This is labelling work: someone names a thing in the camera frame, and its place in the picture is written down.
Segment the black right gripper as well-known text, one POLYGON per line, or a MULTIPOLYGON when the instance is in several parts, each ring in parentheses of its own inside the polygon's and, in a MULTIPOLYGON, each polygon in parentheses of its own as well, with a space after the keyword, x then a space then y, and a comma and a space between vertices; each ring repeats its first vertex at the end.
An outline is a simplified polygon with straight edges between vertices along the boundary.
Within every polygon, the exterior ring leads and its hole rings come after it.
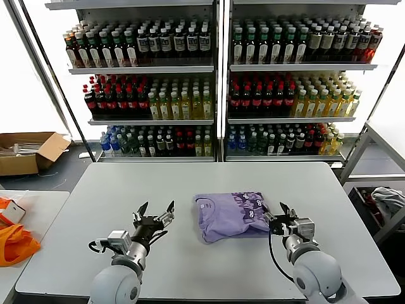
POLYGON ((278 236, 289 236, 294 233, 295 219, 298 218, 296 211, 280 202, 284 215, 273 215, 267 204, 262 204, 263 216, 269 222, 271 233, 278 236))

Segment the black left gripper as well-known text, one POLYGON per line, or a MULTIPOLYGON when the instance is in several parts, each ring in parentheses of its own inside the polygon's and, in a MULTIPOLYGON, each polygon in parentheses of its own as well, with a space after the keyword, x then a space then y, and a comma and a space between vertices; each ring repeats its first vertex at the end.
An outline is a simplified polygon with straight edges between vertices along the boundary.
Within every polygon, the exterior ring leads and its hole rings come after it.
POLYGON ((170 225, 174 218, 175 201, 172 200, 165 212, 155 219, 153 216, 144 216, 148 201, 133 212, 133 225, 135 232, 132 241, 140 244, 153 244, 165 233, 165 227, 170 225))

